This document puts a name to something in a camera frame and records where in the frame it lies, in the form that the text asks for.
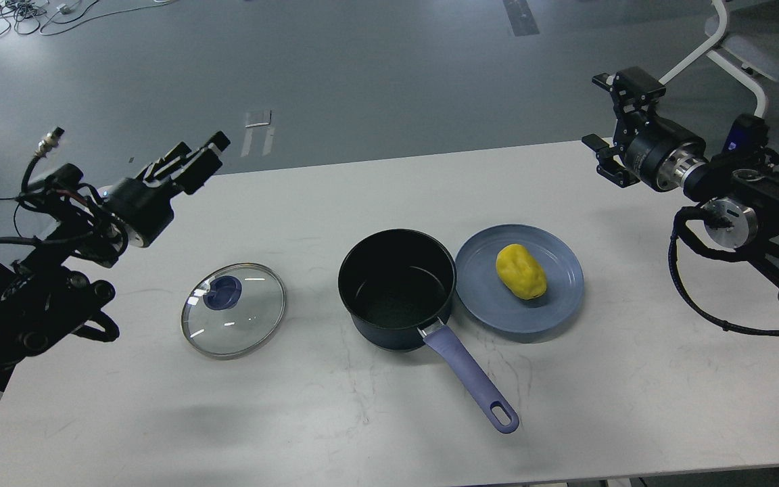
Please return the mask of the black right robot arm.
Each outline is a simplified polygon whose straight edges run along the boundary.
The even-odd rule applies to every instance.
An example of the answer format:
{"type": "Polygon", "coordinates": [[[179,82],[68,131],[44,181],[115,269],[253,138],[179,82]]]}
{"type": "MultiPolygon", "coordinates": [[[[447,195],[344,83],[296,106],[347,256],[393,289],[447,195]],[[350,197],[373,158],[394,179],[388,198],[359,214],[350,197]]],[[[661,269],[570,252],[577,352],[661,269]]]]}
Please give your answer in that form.
{"type": "Polygon", "coordinates": [[[592,83],[609,93],[616,119],[612,142],[586,135],[597,173],[627,188],[680,190],[692,201],[677,210],[667,267],[677,293],[697,315],[723,331],[779,337],[779,329],[753,329],[714,317],[692,299],[679,272],[679,243],[701,258],[745,262],[777,289],[779,302],[779,153],[769,127],[750,114],[736,117],[724,147],[705,157],[701,136],[662,117],[657,105],[665,85],[637,66],[602,73],[592,83]]]}

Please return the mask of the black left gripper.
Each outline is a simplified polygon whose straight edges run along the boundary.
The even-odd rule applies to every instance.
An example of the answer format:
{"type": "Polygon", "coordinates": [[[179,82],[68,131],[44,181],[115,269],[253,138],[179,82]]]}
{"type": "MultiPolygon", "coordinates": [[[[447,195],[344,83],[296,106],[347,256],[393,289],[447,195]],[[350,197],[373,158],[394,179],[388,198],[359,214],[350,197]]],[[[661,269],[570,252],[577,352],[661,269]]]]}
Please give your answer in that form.
{"type": "Polygon", "coordinates": [[[220,155],[230,139],[217,131],[201,147],[180,142],[167,154],[146,164],[136,179],[121,179],[107,188],[104,207],[126,227],[129,241],[151,246],[174,218],[171,200],[177,192],[193,195],[222,167],[220,155]]]}

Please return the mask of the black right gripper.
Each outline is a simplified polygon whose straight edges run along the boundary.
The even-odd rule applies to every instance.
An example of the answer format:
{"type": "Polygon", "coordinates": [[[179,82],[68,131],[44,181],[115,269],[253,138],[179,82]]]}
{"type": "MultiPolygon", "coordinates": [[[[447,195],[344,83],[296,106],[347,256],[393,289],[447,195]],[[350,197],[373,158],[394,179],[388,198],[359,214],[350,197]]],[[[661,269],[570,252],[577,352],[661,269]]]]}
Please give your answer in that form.
{"type": "Polygon", "coordinates": [[[598,175],[620,188],[643,182],[658,192],[682,185],[675,167],[680,160],[702,158],[706,143],[701,136],[676,123],[650,123],[656,105],[667,92],[665,84],[640,67],[621,69],[615,74],[592,77],[594,86],[609,93],[616,119],[615,139],[623,143],[623,164],[613,147],[598,135],[582,137],[582,144],[596,157],[598,175]]]}

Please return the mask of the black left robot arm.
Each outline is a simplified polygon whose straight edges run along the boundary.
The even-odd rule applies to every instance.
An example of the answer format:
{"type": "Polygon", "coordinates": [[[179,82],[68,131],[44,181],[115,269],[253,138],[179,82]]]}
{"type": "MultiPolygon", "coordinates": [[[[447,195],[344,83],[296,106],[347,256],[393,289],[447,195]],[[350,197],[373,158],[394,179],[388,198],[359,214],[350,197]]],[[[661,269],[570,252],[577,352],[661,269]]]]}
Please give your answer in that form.
{"type": "Polygon", "coordinates": [[[69,335],[117,340],[120,329],[104,312],[114,285],[65,262],[111,268],[130,247],[153,244],[174,218],[171,200],[199,190],[230,146],[221,131],[195,149],[181,142],[102,195],[74,164],[34,175],[63,133],[56,127],[41,139],[15,197],[20,208],[52,218],[55,228],[46,237],[0,237],[0,374],[69,335]]]}

